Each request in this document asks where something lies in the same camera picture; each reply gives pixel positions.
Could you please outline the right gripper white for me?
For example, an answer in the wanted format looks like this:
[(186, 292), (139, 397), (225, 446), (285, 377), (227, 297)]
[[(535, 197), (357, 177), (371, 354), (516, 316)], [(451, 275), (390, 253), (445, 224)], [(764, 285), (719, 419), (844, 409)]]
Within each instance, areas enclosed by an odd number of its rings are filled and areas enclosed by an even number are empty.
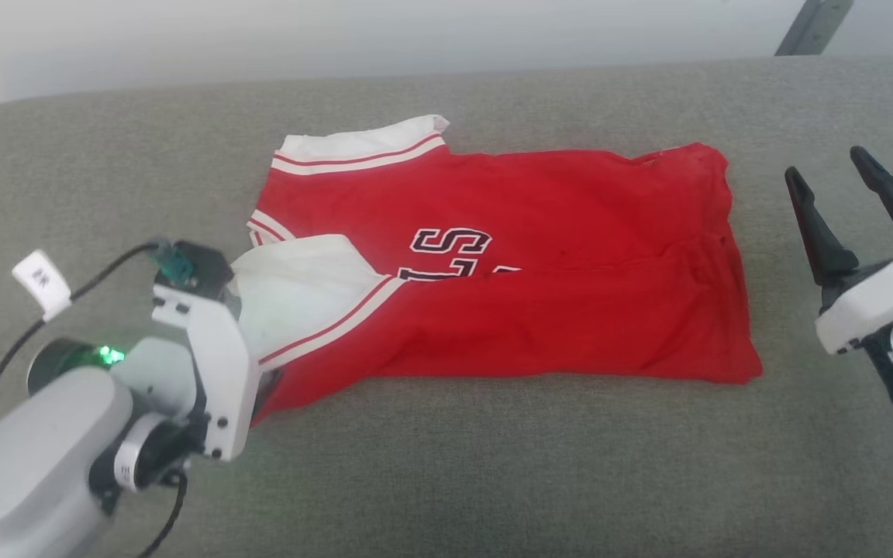
[[(893, 223), (893, 174), (861, 146), (850, 148), (850, 159), (866, 188), (878, 196)], [(815, 207), (814, 191), (797, 168), (784, 171), (784, 183), (814, 282), (822, 288), (836, 286), (858, 268), (857, 255), (834, 236)], [(853, 340), (864, 339), (892, 323), (893, 262), (890, 262), (838, 297), (816, 319), (815, 328), (823, 349), (834, 354), (846, 349)]]

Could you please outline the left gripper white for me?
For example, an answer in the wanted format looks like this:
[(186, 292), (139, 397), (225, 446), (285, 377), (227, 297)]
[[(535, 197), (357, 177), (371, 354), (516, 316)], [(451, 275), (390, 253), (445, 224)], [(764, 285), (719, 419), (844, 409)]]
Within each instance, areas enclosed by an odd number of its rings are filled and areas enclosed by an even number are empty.
[(217, 460), (243, 452), (261, 371), (230, 308), (163, 285), (153, 286), (152, 319), (181, 329), (187, 343), (141, 339), (104, 370), (171, 419), (208, 420), (199, 447)]

